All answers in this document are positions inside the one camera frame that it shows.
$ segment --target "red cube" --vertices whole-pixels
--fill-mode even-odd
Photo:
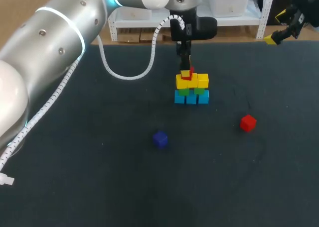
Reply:
[[[250,132],[256,127],[256,124],[257,120],[254,119],[252,116],[247,115],[241,119],[240,128],[243,129],[245,132]]]

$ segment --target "white plastic box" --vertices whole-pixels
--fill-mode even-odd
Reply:
[[[149,9],[120,7],[118,8],[118,15],[120,15],[122,20],[149,20],[152,17],[152,11]]]
[[[213,17],[242,16],[248,0],[209,0]]]

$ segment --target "yellow object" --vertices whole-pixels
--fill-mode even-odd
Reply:
[[[188,80],[181,79],[181,74],[176,75],[176,88],[177,89],[187,89]]]
[[[208,88],[209,78],[208,74],[198,74],[198,88]]]
[[[189,77],[190,75],[189,70],[182,70],[180,73],[182,77]]]
[[[274,44],[277,45],[276,42],[271,38],[272,35],[268,35],[267,37],[264,38],[267,44]]]
[[[191,80],[187,81],[188,88],[197,88],[198,87],[198,75],[196,73],[193,74]]]
[[[277,17],[279,16],[279,15],[282,15],[282,14],[284,14],[284,13],[286,13],[286,9],[284,9],[282,12],[280,12],[278,15],[276,15],[276,20],[280,23],[280,21],[277,19]]]

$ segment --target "toy block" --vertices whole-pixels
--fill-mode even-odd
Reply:
[[[197,88],[208,88],[209,78],[208,74],[197,74],[198,87]]]
[[[191,80],[191,77],[193,76],[190,70],[182,70],[180,73],[181,73],[181,79],[183,80]]]
[[[193,74],[191,81],[187,81],[187,87],[188,88],[197,88],[197,86],[198,86],[198,77],[197,77],[197,74]]]
[[[187,89],[188,80],[181,79],[181,74],[176,75],[176,87],[177,89]]]
[[[195,88],[194,91],[195,91],[195,94],[202,95],[202,94],[204,94],[205,89],[204,88]]]
[[[198,104],[209,103],[209,90],[204,90],[204,94],[198,95]]]
[[[189,91],[189,95],[186,96],[187,104],[196,104],[197,103],[197,95],[194,93],[194,90]]]
[[[189,69],[189,71],[190,71],[191,74],[195,73],[195,68],[194,68],[194,66],[191,66],[191,68]]]
[[[178,94],[180,96],[188,96],[189,95],[189,89],[179,89]]]
[[[241,119],[240,128],[243,129],[245,132],[250,132],[256,127],[256,124],[257,120],[254,119],[252,116],[247,115]]]
[[[168,137],[166,133],[159,131],[153,135],[153,142],[158,149],[163,149],[168,144]]]
[[[176,104],[184,104],[185,103],[185,96],[179,95],[178,90],[175,90],[175,103]]]

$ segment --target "white spiral cable wrap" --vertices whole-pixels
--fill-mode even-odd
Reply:
[[[0,171],[2,170],[8,159],[11,157],[13,152],[17,149],[19,144],[22,142],[22,140],[27,136],[31,129],[39,122],[39,120],[46,114],[46,112],[51,108],[51,106],[60,96],[67,82],[70,80],[71,75],[78,66],[81,58],[82,55],[79,58],[77,58],[77,60],[73,64],[71,64],[68,72],[66,73],[60,85],[53,93],[53,95],[50,97],[50,99],[46,102],[45,105],[43,105],[40,111],[28,122],[28,124],[21,130],[21,132],[19,132],[15,139],[6,147],[4,153],[0,157]]]
[[[102,57],[102,61],[103,61],[103,64],[104,64],[104,67],[106,69],[106,71],[109,72],[109,74],[111,74],[113,77],[115,78],[118,78],[118,79],[122,79],[122,80],[137,80],[137,79],[141,79],[143,77],[145,77],[149,72],[150,70],[152,69],[152,66],[153,66],[153,63],[154,63],[154,58],[155,58],[155,49],[156,49],[156,41],[157,41],[157,38],[158,38],[158,35],[159,35],[159,32],[160,32],[160,29],[163,27],[164,23],[168,22],[169,20],[171,19],[176,19],[178,22],[179,22],[179,26],[182,30],[185,29],[185,23],[183,21],[183,19],[174,14],[174,15],[170,15],[169,17],[167,17],[166,19],[164,19],[159,25],[158,27],[156,28],[155,32],[154,32],[154,35],[153,35],[153,39],[152,39],[152,52],[151,52],[151,59],[150,59],[150,63],[149,63],[149,66],[146,68],[146,70],[141,73],[140,75],[137,75],[137,76],[134,76],[134,77],[125,77],[125,76],[121,76],[121,75],[118,75],[116,73],[114,73],[111,68],[109,67],[108,63],[106,62],[106,58],[105,58],[105,52],[104,52],[104,47],[103,47],[103,42],[101,40],[101,38],[98,36],[97,39],[98,39],[98,43],[99,43],[99,48],[100,48],[100,53],[101,53],[101,57]]]
[[[118,79],[122,79],[122,80],[137,80],[140,79],[142,77],[144,77],[145,75],[147,75],[154,63],[154,58],[155,58],[155,50],[156,50],[156,40],[159,34],[160,29],[162,28],[162,26],[164,25],[164,23],[166,23],[167,21],[171,20],[171,19],[176,19],[179,22],[180,28],[182,30],[185,29],[185,23],[183,21],[183,19],[178,16],[178,15],[170,15],[169,17],[167,17],[166,19],[164,19],[159,26],[156,28],[154,35],[153,35],[153,39],[152,39],[152,52],[151,52],[151,59],[150,59],[150,63],[149,66],[147,67],[147,69],[140,75],[134,76],[134,77],[125,77],[125,76],[121,76],[118,75],[116,73],[114,73],[109,65],[106,62],[106,58],[105,58],[105,53],[104,53],[104,48],[103,48],[103,43],[101,38],[98,36],[98,42],[99,42],[99,47],[100,47],[100,52],[101,52],[101,57],[102,57],[102,61],[103,64],[106,68],[106,70],[114,77],[118,78]],[[60,85],[58,86],[58,88],[56,89],[56,91],[53,93],[53,95],[50,97],[50,99],[46,102],[46,104],[40,109],[40,111],[28,122],[28,124],[22,129],[21,132],[19,132],[19,134],[15,137],[15,139],[7,146],[7,148],[5,149],[4,153],[1,155],[0,157],[0,172],[3,169],[4,165],[6,164],[6,162],[8,161],[8,159],[11,157],[11,155],[14,153],[14,151],[17,149],[17,147],[19,146],[19,144],[23,141],[23,139],[27,136],[27,134],[31,131],[32,128],[34,128],[34,126],[39,122],[39,120],[47,113],[47,111],[52,107],[52,105],[55,103],[55,101],[58,99],[58,97],[61,95],[63,89],[65,88],[67,82],[70,80],[71,75],[73,74],[74,70],[76,69],[76,67],[78,66],[81,58],[83,55],[81,55],[69,68],[68,72],[66,73],[65,77],[63,78],[63,80],[61,81]]]

